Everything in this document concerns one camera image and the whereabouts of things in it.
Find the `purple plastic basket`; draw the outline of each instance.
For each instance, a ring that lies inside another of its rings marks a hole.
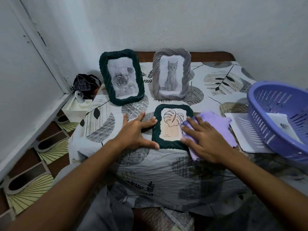
[[[283,157],[308,164],[308,92],[280,82],[260,81],[248,91],[248,117],[265,144]],[[300,143],[266,113],[287,114]]]

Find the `leaf pattern bed sheet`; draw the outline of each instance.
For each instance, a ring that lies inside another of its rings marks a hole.
[[[145,111],[143,121],[147,121],[162,103],[189,105],[194,114],[247,112],[246,93],[255,81],[237,62],[192,62],[189,91],[183,101],[154,99],[152,63],[140,65],[145,88],[142,100],[116,106],[109,101],[103,84],[89,112],[69,139],[71,162],[83,161],[114,138],[122,127],[123,113],[134,119]],[[144,138],[152,138],[152,129],[142,132]],[[277,154],[243,154],[276,176],[308,183],[306,166],[289,162]],[[186,151],[177,149],[125,151],[110,168],[104,183],[110,193],[130,207],[163,206],[206,216],[228,214],[253,194],[224,166],[193,162]]]

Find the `hand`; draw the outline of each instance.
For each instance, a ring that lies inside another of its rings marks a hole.
[[[114,138],[116,143],[123,144],[125,149],[136,149],[138,147],[149,147],[159,149],[159,144],[146,140],[141,135],[141,129],[149,128],[154,126],[157,123],[156,117],[152,119],[141,122],[145,115],[145,112],[142,112],[135,120],[128,122],[126,113],[123,114],[123,126],[118,135]]]
[[[187,126],[181,126],[181,128],[186,134],[198,140],[199,144],[187,138],[181,138],[182,143],[194,150],[199,157],[211,163],[224,164],[231,155],[237,154],[238,151],[233,149],[210,123],[204,122],[198,115],[196,119],[198,123],[187,117],[187,121],[195,130]]]

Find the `black bag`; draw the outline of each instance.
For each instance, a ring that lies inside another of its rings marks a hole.
[[[102,82],[92,74],[78,74],[74,80],[73,91],[81,91],[84,95],[84,99],[93,99],[93,92],[99,88]]]

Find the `purple cloth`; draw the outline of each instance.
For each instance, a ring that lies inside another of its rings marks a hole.
[[[231,118],[218,116],[211,111],[199,113],[199,116],[202,118],[203,121],[207,121],[208,123],[210,123],[212,125],[212,127],[214,127],[224,137],[224,139],[230,144],[231,147],[237,146],[237,143],[236,143],[233,135],[231,134],[231,132],[228,129],[229,124],[232,121]],[[188,128],[193,130],[192,126],[189,124],[188,121],[184,121],[182,123],[182,125],[185,125]],[[196,143],[198,143],[197,140],[195,140],[193,137],[190,137],[189,135],[187,135],[184,131],[183,131],[183,136],[185,138],[191,139],[191,140],[195,141]],[[190,151],[190,155],[191,155],[191,157],[194,161],[200,160],[198,158],[198,156],[196,155],[196,153],[192,149],[189,148],[189,151]]]

